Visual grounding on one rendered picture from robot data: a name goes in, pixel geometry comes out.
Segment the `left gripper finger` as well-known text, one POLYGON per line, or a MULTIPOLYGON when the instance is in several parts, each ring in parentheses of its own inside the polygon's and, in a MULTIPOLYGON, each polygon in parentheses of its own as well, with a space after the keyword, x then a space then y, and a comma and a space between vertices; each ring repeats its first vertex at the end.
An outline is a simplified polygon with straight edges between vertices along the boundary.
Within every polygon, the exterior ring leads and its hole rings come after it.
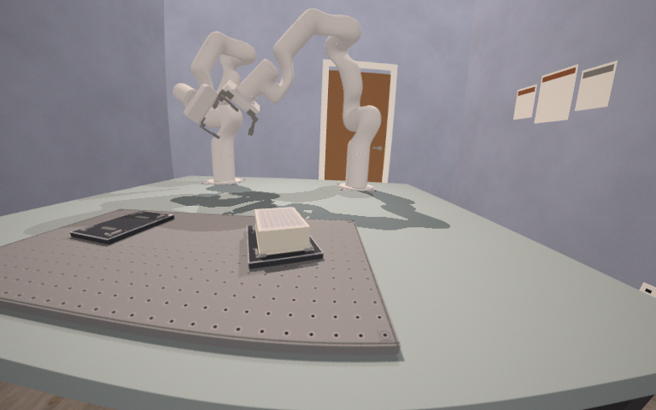
POLYGON ((221 95, 224 96, 224 97, 228 97, 230 100, 234 97, 234 95, 231 94, 229 91, 224 91, 224 90, 222 89, 222 90, 220 91, 220 93, 218 94, 218 96, 216 97, 215 101, 214 101, 214 104, 213 104, 213 106, 212 106, 214 109, 216 109, 216 108, 218 107, 218 104, 219 104, 219 102, 220 102, 219 99, 220 99, 220 96, 221 96, 221 95), (227 95, 227 94, 228 94, 228 95, 227 95))
POLYGON ((248 115, 251 117, 251 119, 253 120, 253 121, 252 121, 252 125, 251 125, 251 127, 249 128, 249 133, 248 133, 248 135, 252 136, 252 135, 254 134, 255 122, 258 120, 258 118, 255 117, 255 113, 254 113, 251 109, 249 109, 249 111, 247 111, 247 114, 248 114, 248 115))

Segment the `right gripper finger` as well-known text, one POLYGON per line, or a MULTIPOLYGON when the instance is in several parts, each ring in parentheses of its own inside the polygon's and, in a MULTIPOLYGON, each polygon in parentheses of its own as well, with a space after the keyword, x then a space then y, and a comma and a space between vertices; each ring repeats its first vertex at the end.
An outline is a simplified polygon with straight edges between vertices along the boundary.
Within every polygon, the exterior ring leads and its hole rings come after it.
POLYGON ((216 138, 219 139, 220 137, 219 137, 218 135, 216 135, 215 133, 212 133, 212 132, 210 132, 209 130, 207 130, 206 128, 204 128, 204 127, 205 127, 205 124, 203 124, 203 121, 205 121, 205 119, 206 119, 206 118, 204 117, 203 120, 202 120, 202 122, 201 122, 200 127, 201 127, 203 130, 205 130, 206 132, 210 133, 211 135, 213 135, 214 137, 216 137, 216 138))
POLYGON ((220 101, 223 102, 223 100, 226 100, 226 101, 231 105, 231 107, 232 107, 233 109, 235 109, 235 110, 238 112, 239 109, 238 109, 235 105, 233 105, 233 104, 232 104, 230 101, 228 101, 225 97, 221 96, 221 97, 220 97, 220 101))

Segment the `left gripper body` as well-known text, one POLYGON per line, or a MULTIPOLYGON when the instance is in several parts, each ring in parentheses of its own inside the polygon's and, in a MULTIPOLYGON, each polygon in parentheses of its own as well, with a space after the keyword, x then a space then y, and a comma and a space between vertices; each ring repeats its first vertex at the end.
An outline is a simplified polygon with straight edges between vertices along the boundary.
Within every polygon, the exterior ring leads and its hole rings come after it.
POLYGON ((234 95, 234 97, 231 99, 236 105, 238 105, 240 108, 242 108, 246 113, 249 109, 251 109, 254 113, 255 116, 260 113, 260 106, 257 104, 255 101, 251 101, 248 99, 237 87, 236 84, 234 84, 231 80, 229 80, 225 86, 223 87, 223 90, 229 91, 231 94, 234 95), (246 107, 246 108, 245 108, 246 107))

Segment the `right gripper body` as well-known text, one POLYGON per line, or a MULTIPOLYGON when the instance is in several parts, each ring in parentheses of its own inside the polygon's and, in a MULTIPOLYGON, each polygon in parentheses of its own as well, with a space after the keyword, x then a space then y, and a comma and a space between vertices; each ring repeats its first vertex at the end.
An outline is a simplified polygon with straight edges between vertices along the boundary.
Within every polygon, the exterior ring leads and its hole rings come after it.
POLYGON ((213 106, 217 95, 218 93, 209 85, 202 85, 198 91, 191 91, 186 97, 188 105, 184 115, 197 124, 201 123, 213 106))

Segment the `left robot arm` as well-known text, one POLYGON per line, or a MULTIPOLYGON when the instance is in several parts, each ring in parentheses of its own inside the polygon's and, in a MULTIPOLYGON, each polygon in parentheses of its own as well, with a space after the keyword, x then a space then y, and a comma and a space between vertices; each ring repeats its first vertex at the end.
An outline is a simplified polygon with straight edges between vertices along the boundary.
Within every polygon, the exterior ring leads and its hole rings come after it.
POLYGON ((346 15, 329 15, 318 9, 306 10, 273 46, 282 74, 280 83, 275 81, 279 77, 277 68, 264 59, 239 88, 252 101, 263 94, 270 102, 278 103, 292 85, 294 56, 313 35, 329 36, 326 53, 337 66, 343 83, 343 124, 356 132, 348 143, 346 181, 339 187, 373 190, 367 184, 370 146, 381 125, 381 114, 374 106, 360 107, 363 87, 360 68, 348 54, 348 48, 361 35, 357 20, 346 15))

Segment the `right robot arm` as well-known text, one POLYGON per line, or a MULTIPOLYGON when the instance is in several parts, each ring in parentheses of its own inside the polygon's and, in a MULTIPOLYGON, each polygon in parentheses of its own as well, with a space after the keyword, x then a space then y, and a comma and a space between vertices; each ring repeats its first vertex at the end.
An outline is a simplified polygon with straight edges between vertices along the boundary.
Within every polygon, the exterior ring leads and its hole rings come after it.
MULTIPOLYGON (((243 41, 229 38, 221 32, 211 32, 190 67, 200 87, 206 84, 214 88, 210 73, 219 57, 223 76, 217 90, 218 94, 229 80, 239 87, 241 78, 236 69, 252 64, 256 59, 256 52, 252 46, 243 41)), ((197 90, 182 83, 173 87, 174 97, 186 107, 188 105, 186 97, 191 91, 197 90)), ((240 109, 237 112, 225 100, 220 101, 218 105, 216 109, 211 108, 208 111, 204 121, 211 128, 220 128, 216 134, 220 139, 213 137, 211 141, 214 182, 209 182, 212 180, 210 179, 208 184, 235 184, 242 180, 235 179, 233 141, 242 125, 243 117, 240 109)))

